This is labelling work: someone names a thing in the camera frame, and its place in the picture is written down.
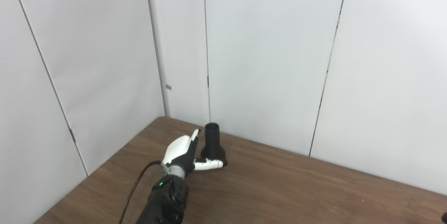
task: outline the black funnel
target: black funnel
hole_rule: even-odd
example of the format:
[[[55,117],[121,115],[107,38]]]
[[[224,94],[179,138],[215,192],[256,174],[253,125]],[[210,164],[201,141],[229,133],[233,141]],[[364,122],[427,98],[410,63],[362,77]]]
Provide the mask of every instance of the black funnel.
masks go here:
[[[228,165],[225,159],[225,150],[220,146],[219,125],[216,123],[208,123],[205,125],[205,147],[200,153],[201,158],[209,160],[220,160],[223,166]]]

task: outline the black cable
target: black cable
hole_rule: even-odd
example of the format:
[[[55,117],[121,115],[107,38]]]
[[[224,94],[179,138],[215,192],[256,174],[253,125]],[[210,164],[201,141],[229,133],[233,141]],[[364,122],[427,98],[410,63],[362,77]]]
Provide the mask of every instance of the black cable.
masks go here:
[[[160,160],[152,161],[152,162],[148,163],[146,165],[146,167],[141,171],[140,175],[138,176],[137,180],[134,183],[134,186],[131,189],[131,192],[129,193],[129,196],[127,197],[126,203],[124,203],[124,209],[123,209],[123,212],[121,213],[121,217],[119,218],[118,224],[123,223],[124,215],[126,214],[126,210],[127,210],[128,205],[129,205],[129,201],[131,200],[132,194],[134,194],[135,188],[137,187],[138,182],[141,180],[141,178],[144,175],[145,171],[149,167],[151,167],[152,165],[160,165],[160,164],[161,164]]]

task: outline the brown table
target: brown table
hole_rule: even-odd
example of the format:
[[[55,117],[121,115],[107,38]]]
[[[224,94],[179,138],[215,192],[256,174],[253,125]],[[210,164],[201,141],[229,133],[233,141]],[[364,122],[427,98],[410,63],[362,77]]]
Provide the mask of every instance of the brown table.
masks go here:
[[[196,128],[156,119],[36,223],[117,223],[142,168],[161,160],[169,143]],[[185,224],[441,224],[447,211],[447,196],[441,194],[223,133],[221,143],[229,165],[186,179]],[[147,170],[124,223],[136,221],[161,176],[159,167]]]

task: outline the robotic arm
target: robotic arm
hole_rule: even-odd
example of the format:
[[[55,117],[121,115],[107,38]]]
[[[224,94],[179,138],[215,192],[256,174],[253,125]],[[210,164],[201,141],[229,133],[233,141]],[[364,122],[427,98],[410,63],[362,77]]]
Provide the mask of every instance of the robotic arm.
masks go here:
[[[166,174],[152,187],[136,224],[182,223],[189,192],[186,176],[195,170],[216,169],[228,164],[216,123],[205,126],[205,147],[201,158],[195,159],[199,132],[197,129],[191,136],[177,138],[168,146],[161,163]]]

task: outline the white wall panel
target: white wall panel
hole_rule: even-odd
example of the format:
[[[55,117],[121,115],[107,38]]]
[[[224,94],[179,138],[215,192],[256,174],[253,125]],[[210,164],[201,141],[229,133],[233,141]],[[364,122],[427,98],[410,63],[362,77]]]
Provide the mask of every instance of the white wall panel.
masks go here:
[[[342,0],[206,0],[211,120],[309,154]]]
[[[166,115],[209,122],[204,0],[151,0]]]
[[[19,0],[0,0],[1,222],[35,222],[85,178]]]
[[[345,0],[312,157],[447,194],[447,0]]]
[[[22,0],[89,173],[164,115],[148,0]]]

